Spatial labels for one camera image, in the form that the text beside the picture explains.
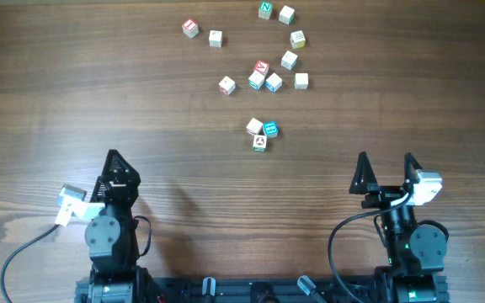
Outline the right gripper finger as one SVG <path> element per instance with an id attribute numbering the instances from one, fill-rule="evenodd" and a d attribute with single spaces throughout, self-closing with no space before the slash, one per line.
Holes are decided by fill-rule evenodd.
<path id="1" fill-rule="evenodd" d="M 357 160 L 354 177 L 349 187 L 350 194 L 368 194 L 378 190 L 378 182 L 370 164 L 370 159 L 362 151 Z"/>
<path id="2" fill-rule="evenodd" d="M 417 171 L 422 167 L 411 152 L 404 155 L 404 178 L 406 183 L 417 183 Z"/>

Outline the blue top wooden block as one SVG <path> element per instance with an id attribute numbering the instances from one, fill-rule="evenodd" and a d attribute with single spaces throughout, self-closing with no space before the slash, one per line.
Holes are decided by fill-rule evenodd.
<path id="1" fill-rule="evenodd" d="M 279 129 L 275 121 L 263 123 L 263 133 L 267 137 L 276 137 L 279 134 Z"/>

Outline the green brown circle block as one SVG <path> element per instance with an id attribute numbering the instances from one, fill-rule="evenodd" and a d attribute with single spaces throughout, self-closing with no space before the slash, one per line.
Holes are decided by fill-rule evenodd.
<path id="1" fill-rule="evenodd" d="M 267 148 L 267 136 L 255 135 L 253 137 L 253 150 L 255 152 L 265 152 Z"/>

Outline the red Y letter block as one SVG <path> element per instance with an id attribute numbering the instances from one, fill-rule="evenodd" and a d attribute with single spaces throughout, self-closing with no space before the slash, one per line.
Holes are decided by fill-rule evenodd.
<path id="1" fill-rule="evenodd" d="M 260 120 L 257 120 L 255 118 L 252 118 L 247 126 L 246 126 L 246 131 L 252 136 L 255 135 L 260 135 L 263 129 L 263 123 Z"/>

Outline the red O letter block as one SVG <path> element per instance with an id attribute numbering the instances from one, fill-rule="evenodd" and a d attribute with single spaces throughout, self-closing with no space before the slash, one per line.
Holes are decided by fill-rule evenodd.
<path id="1" fill-rule="evenodd" d="M 219 82 L 219 90 L 225 95 L 230 95 L 236 88 L 236 83 L 229 77 L 225 76 Z"/>

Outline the red A letter block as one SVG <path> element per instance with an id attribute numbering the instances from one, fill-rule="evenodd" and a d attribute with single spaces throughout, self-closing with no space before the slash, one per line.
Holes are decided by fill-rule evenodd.
<path id="1" fill-rule="evenodd" d="M 257 61 L 254 70 L 264 76 L 266 76 L 269 72 L 270 64 L 266 61 Z"/>

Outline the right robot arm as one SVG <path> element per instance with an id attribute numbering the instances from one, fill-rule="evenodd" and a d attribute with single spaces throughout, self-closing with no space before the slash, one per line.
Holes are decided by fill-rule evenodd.
<path id="1" fill-rule="evenodd" d="M 441 176 L 404 157 L 400 186 L 380 186 L 365 152 L 358 156 L 349 191 L 363 196 L 363 216 L 374 221 L 388 263 L 371 275 L 329 279 L 218 280 L 153 278 L 138 265 L 138 218 L 131 213 L 141 178 L 116 150 L 108 152 L 93 197 L 105 204 L 89 224 L 93 261 L 88 282 L 77 284 L 78 302 L 446 302 L 444 270 L 449 232 L 436 221 L 418 221 L 414 210 L 431 201 Z"/>

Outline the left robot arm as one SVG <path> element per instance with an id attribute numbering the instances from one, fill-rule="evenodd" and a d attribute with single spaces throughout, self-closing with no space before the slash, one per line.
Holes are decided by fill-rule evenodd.
<path id="1" fill-rule="evenodd" d="M 85 231 L 89 258 L 93 265 L 87 283 L 77 284 L 74 301 L 154 302 L 157 300 L 152 278 L 137 260 L 140 252 L 136 228 L 139 217 L 131 212 L 138 197 L 138 177 L 101 176 L 91 200 L 104 205 Z"/>

